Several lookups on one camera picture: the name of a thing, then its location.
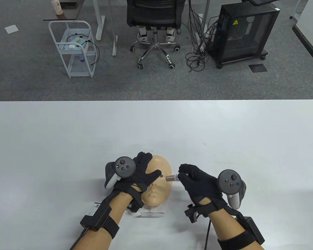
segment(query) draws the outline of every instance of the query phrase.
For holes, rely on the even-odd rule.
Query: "black mesh chair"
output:
[[[161,46],[174,45],[174,51],[179,51],[180,45],[176,42],[158,42],[158,30],[172,27],[175,29],[181,26],[181,17],[185,0],[127,0],[128,12],[127,23],[132,26],[146,26],[153,28],[153,42],[135,41],[130,50],[135,50],[135,44],[148,46],[139,57],[138,68],[143,69],[141,61],[152,50],[160,50],[168,60],[169,68],[173,69],[175,64],[169,54]]]

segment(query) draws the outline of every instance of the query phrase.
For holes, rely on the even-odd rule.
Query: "human arm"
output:
[[[112,210],[109,216],[117,225],[131,201],[132,197],[124,192],[119,193],[110,201],[109,205]],[[111,241],[111,235],[104,228],[100,228],[98,231],[88,230],[74,250],[108,250]]]
[[[227,203],[222,197],[222,193],[217,185],[217,178],[203,172],[197,166],[182,164],[179,167],[178,178],[187,190],[191,200],[195,204],[197,211],[204,217],[209,217],[216,231],[219,243],[225,247],[230,244],[230,239],[245,232],[245,229],[234,219],[224,208]],[[231,244],[236,245],[235,249],[263,250],[255,241],[255,238],[247,231],[241,236],[231,240]]]
[[[131,204],[130,211],[133,212],[144,205],[141,201],[141,194],[161,175],[160,170],[146,174],[147,165],[151,159],[150,153],[140,152],[133,159],[136,166],[134,174],[117,181],[111,194],[103,200],[102,203],[109,204],[111,207],[109,216],[117,225],[129,204]],[[111,241],[111,235],[104,228],[98,231],[88,230],[73,250],[108,250]]]
[[[204,198],[199,202],[201,205],[207,205],[211,202],[209,198]],[[230,215],[224,208],[209,214],[213,228],[219,240],[229,240],[245,232],[245,229]],[[264,250],[262,246],[254,241],[243,250]]]

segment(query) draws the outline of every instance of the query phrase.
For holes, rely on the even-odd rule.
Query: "white cart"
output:
[[[65,23],[67,29],[64,32],[60,42],[57,42],[51,26],[52,24]],[[83,23],[86,28],[70,28],[69,23]],[[91,26],[85,21],[64,20],[49,22],[49,30],[56,48],[60,54],[60,58],[64,64],[69,78],[72,76],[90,76],[93,77],[97,62],[97,50],[94,44],[94,38],[91,31]],[[83,43],[77,42],[77,38],[81,38]],[[74,49],[69,49],[69,45],[75,45]],[[66,64],[63,55],[71,55],[68,65]]]

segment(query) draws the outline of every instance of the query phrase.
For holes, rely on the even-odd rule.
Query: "warning sticker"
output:
[[[88,210],[88,212],[86,213],[86,215],[89,216],[93,216],[95,214],[95,212],[97,211],[98,207],[100,206],[99,203],[94,203],[91,208]]]

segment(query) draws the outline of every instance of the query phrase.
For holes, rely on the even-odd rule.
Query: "tangled cables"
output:
[[[189,17],[188,17],[188,31],[191,37],[192,50],[185,55],[186,64],[191,71],[202,71],[205,68],[205,63],[208,61],[208,48],[211,44],[212,35],[217,28],[218,20],[210,25],[212,18],[209,19],[207,30],[203,32],[203,27],[201,24],[202,18],[193,11],[191,7],[191,0],[189,2]]]

